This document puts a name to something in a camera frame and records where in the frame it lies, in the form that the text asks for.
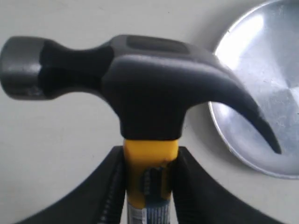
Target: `white surface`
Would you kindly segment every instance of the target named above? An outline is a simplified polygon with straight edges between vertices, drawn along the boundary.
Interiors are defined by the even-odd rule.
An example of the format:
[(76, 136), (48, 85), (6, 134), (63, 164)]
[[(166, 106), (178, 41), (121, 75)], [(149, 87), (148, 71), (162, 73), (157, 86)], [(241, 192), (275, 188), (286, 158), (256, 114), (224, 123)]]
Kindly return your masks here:
[[(234, 20), (259, 2), (2, 0), (0, 45), (12, 35), (37, 35), (88, 48), (117, 34), (140, 34), (212, 49)], [(261, 211), (297, 223), (299, 181), (274, 179), (237, 161), (217, 135), (206, 105), (192, 108), (185, 126), (180, 144), (220, 184)], [(22, 102), (0, 90), (0, 223), (19, 221), (55, 202), (121, 143), (117, 117), (95, 96)]]

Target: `silver metal dish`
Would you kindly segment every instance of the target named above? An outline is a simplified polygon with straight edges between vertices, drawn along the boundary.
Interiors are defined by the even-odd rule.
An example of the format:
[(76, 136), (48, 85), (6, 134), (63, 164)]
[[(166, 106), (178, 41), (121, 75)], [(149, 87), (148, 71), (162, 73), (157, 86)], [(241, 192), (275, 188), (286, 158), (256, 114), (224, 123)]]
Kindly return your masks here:
[(277, 0), (251, 10), (227, 31), (215, 54), (261, 106), (283, 154), (273, 153), (237, 112), (210, 103), (230, 151), (265, 174), (299, 178), (299, 1)]

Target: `metal plate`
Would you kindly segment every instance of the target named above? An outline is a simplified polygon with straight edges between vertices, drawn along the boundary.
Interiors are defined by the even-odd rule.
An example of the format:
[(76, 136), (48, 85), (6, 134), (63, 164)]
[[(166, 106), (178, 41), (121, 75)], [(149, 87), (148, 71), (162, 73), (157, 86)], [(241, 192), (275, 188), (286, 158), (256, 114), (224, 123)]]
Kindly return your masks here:
[(261, 106), (283, 154), (274, 154), (237, 112), (210, 103), (230, 151), (263, 173), (299, 178), (299, 1), (272, 1), (251, 10), (227, 31), (215, 53)]

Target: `barcode label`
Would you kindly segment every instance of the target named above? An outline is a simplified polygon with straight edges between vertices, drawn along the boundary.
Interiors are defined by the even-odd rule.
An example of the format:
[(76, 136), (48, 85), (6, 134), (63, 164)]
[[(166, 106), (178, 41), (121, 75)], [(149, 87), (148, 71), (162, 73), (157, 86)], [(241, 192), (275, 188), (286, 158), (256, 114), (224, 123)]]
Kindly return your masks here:
[(128, 203), (128, 224), (147, 224), (146, 209), (136, 209)]

